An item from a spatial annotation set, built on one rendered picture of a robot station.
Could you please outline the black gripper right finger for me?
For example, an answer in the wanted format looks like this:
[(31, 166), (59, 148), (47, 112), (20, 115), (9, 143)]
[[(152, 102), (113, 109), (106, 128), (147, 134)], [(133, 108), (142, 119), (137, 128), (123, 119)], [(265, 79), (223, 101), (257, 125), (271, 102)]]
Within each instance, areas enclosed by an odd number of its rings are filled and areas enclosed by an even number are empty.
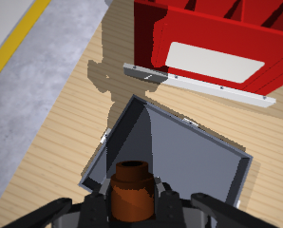
[(218, 228), (279, 228), (207, 194), (179, 199), (160, 177), (154, 177), (154, 212), (154, 228), (212, 228), (211, 217)]

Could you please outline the grey rectangular tray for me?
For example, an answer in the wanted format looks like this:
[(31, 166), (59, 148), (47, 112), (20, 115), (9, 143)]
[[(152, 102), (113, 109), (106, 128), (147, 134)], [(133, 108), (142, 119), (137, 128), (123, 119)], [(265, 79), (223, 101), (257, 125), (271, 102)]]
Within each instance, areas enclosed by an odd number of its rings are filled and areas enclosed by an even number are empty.
[(236, 208), (253, 156), (132, 95), (79, 182), (92, 193), (116, 163), (148, 162), (148, 172), (179, 198), (207, 194)]

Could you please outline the brown bottle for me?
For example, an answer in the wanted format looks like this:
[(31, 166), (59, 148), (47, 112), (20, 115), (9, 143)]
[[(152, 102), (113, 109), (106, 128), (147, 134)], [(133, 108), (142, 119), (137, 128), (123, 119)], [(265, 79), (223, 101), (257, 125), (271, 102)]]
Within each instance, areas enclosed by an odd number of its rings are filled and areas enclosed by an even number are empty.
[(116, 163), (111, 178), (110, 221), (139, 222), (156, 219), (154, 212), (154, 175), (146, 161)]

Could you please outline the red plastic crate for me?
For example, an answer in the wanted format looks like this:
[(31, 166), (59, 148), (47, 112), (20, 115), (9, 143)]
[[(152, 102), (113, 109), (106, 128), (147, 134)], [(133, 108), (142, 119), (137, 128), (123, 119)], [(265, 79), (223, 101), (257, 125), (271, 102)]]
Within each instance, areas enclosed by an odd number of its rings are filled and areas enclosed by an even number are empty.
[(283, 86), (283, 0), (134, 0), (134, 66), (266, 96)]

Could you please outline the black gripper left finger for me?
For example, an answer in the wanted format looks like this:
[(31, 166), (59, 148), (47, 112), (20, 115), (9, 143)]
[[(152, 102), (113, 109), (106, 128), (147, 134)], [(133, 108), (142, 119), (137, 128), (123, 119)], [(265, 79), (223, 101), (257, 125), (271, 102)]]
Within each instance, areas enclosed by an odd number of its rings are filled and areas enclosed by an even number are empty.
[(1, 228), (46, 228), (50, 223), (51, 228), (109, 228), (110, 217), (111, 180), (105, 179), (84, 202), (55, 199)]

